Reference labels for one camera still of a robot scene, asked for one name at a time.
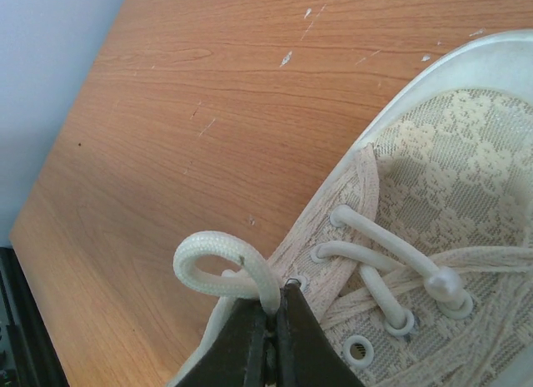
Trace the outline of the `white lace sneaker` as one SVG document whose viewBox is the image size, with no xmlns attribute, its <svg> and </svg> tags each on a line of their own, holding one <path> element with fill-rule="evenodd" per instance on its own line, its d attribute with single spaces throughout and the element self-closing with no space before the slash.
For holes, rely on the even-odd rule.
<svg viewBox="0 0 533 387">
<path fill-rule="evenodd" d="M 353 143 L 270 258 L 200 231 L 176 277 L 218 299 L 178 381 L 238 300 L 267 315 L 276 384 L 281 289 L 299 286 L 361 386 L 532 383 L 532 32 L 445 55 Z"/>
</svg>

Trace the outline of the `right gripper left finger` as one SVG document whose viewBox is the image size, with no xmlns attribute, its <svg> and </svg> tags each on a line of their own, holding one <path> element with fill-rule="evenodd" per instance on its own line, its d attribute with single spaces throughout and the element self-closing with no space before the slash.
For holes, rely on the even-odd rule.
<svg viewBox="0 0 533 387">
<path fill-rule="evenodd" d="M 267 314 L 259 302 L 238 300 L 211 348 L 171 386 L 264 386 Z"/>
</svg>

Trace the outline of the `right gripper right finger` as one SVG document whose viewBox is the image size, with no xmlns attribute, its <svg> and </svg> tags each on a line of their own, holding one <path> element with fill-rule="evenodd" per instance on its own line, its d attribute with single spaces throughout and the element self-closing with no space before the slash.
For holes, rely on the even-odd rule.
<svg viewBox="0 0 533 387">
<path fill-rule="evenodd" d="M 362 385 L 331 347 L 296 284 L 281 289 L 275 347 L 278 386 Z"/>
</svg>

